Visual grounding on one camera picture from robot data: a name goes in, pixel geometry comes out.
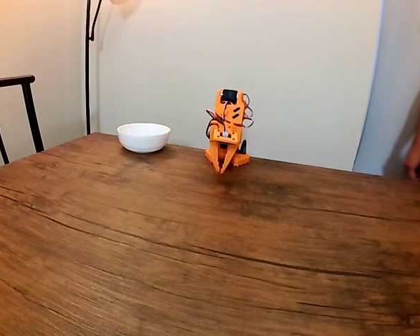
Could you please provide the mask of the person's hand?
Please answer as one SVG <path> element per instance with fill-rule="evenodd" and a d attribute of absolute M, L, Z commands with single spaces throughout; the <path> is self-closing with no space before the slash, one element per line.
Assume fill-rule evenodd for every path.
<path fill-rule="evenodd" d="M 410 148 L 405 160 L 405 171 L 408 179 L 420 181 L 420 143 Z"/>

